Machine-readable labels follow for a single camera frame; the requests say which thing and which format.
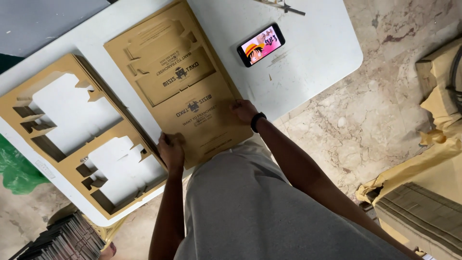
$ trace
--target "black watch strap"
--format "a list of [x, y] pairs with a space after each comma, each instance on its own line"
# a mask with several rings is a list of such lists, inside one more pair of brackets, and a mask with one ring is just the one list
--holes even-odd
[[254, 117], [252, 118], [252, 122], [250, 122], [250, 127], [252, 128], [252, 130], [255, 132], [255, 133], [258, 133], [257, 131], [257, 121], [260, 119], [260, 118], [265, 118], [266, 119], [266, 116], [265, 114], [263, 114], [262, 112], [254, 115]]

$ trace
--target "marble floor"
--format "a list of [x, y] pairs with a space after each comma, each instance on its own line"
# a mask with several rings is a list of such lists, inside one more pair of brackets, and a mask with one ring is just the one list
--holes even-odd
[[[419, 153], [429, 130], [414, 63], [462, 31], [456, 0], [345, 0], [364, 62], [346, 78], [274, 122], [351, 199], [384, 170]], [[8, 258], [69, 203], [52, 184], [28, 195], [0, 186], [0, 255]], [[146, 259], [161, 196], [117, 234], [115, 260]]]

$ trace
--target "misis tako logo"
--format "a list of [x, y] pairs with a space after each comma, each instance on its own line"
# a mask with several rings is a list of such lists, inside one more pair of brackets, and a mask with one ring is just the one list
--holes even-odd
[[208, 100], [212, 99], [212, 95], [207, 95], [199, 100], [192, 100], [187, 105], [186, 108], [176, 113], [176, 117], [180, 117], [188, 112], [197, 113], [199, 111], [200, 105], [204, 104]]
[[166, 86], [170, 85], [170, 83], [173, 83], [176, 80], [184, 80], [184, 79], [186, 79], [188, 77], [188, 72], [190, 72], [191, 70], [197, 68], [198, 66], [199, 66], [199, 63], [194, 62], [193, 64], [187, 66], [186, 68], [177, 67], [175, 69], [176, 77], [169, 78], [167, 81], [162, 83], [162, 85], [164, 87], [166, 87]]

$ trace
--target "phone screen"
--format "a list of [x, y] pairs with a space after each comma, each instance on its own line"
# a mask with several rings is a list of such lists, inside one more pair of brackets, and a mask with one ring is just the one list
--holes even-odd
[[241, 45], [251, 65], [281, 46], [273, 26]]

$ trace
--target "green plastic bag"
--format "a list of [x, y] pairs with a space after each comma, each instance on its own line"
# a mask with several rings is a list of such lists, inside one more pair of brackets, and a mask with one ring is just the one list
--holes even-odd
[[50, 182], [2, 135], [0, 135], [0, 174], [3, 175], [3, 186], [13, 194], [29, 194], [37, 185]]

